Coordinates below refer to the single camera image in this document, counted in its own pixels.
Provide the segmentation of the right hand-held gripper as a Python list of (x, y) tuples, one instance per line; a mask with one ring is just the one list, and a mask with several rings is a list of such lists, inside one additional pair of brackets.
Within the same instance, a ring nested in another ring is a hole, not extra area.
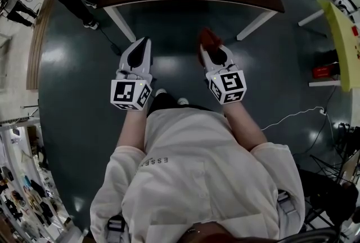
[(208, 52), (200, 45), (202, 65), (208, 71), (205, 75), (209, 82), (208, 87), (221, 105), (242, 101), (246, 90), (244, 72), (234, 64), (232, 51), (224, 45), (220, 46), (220, 58), (222, 65), (228, 65), (215, 70)]

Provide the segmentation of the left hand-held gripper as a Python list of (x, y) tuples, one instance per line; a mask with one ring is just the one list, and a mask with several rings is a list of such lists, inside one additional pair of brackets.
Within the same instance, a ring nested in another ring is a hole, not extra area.
[(111, 81), (110, 103), (121, 110), (143, 110), (152, 92), (151, 64), (151, 39), (143, 37), (132, 43), (122, 53), (119, 67), (141, 73), (118, 69)]

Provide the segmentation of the red cloth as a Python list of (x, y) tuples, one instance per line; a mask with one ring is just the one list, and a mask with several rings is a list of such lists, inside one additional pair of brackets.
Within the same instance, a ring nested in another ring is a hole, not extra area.
[(199, 35), (198, 42), (198, 58), (200, 64), (205, 67), (204, 60), (201, 57), (201, 48), (209, 55), (212, 63), (216, 65), (223, 65), (226, 61), (224, 55), (221, 55), (219, 50), (220, 46), (223, 45), (223, 41), (215, 35), (209, 28), (203, 28)]

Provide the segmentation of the person's left forearm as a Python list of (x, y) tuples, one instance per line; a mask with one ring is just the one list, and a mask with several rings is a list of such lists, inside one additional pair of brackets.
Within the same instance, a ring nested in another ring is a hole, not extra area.
[(146, 123), (147, 111), (145, 109), (127, 111), (116, 146), (131, 146), (144, 152)]

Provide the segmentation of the person's right forearm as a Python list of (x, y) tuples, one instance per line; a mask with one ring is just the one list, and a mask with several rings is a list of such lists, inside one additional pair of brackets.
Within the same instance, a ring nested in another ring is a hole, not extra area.
[(267, 138), (240, 101), (223, 105), (223, 112), (240, 146), (251, 151)]

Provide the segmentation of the person's black trousers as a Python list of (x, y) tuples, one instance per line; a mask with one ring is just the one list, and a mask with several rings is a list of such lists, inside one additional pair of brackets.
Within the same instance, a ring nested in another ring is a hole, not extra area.
[(172, 95), (168, 94), (168, 93), (162, 93), (160, 95), (158, 95), (157, 97), (155, 96), (155, 98), (153, 99), (150, 108), (148, 110), (148, 114), (147, 116), (149, 116), (150, 114), (152, 114), (155, 111), (158, 110), (166, 110), (166, 109), (179, 109), (179, 108), (193, 108), (193, 109), (199, 109), (199, 110), (204, 110), (204, 111), (210, 111), (210, 109), (207, 109), (205, 107), (199, 106), (199, 105), (192, 105), (192, 104), (188, 104), (188, 105), (179, 105), (177, 104), (177, 101)]

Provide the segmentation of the red box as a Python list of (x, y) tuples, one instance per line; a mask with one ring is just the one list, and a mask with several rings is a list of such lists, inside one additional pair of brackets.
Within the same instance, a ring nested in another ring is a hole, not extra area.
[(314, 79), (330, 78), (333, 74), (333, 68), (332, 65), (314, 67), (312, 69), (312, 77)]

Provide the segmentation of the person's white shirt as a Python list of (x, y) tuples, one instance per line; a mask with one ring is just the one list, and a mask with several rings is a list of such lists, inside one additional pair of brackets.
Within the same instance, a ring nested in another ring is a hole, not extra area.
[(282, 239), (305, 217), (302, 183), (286, 145), (251, 151), (221, 114), (166, 109), (147, 118), (142, 152), (117, 147), (90, 208), (91, 232), (106, 243), (109, 219), (125, 220), (125, 243), (176, 243), (196, 223), (236, 237)]

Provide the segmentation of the yellow-green table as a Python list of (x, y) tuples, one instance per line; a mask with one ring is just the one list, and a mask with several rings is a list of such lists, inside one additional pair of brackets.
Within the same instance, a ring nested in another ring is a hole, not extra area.
[(355, 24), (331, 1), (317, 0), (317, 2), (321, 9), (298, 22), (298, 25), (304, 26), (321, 15), (325, 15), (339, 59), (340, 79), (310, 82), (308, 86), (340, 86), (344, 92), (360, 88), (360, 31), (358, 37), (354, 36), (352, 26)]

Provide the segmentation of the black tripod stand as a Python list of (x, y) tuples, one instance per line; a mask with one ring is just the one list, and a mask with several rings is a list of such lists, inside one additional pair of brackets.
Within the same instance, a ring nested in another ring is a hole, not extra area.
[(348, 159), (343, 158), (341, 163), (338, 164), (328, 164), (313, 155), (310, 157), (320, 167), (317, 173), (334, 180), (336, 183), (350, 182), (357, 184), (360, 180), (360, 150)]

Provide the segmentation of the metal shelf rack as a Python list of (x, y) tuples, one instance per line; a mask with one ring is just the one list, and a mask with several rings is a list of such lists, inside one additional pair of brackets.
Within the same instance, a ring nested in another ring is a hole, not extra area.
[(82, 243), (48, 164), (39, 118), (0, 122), (2, 242)]

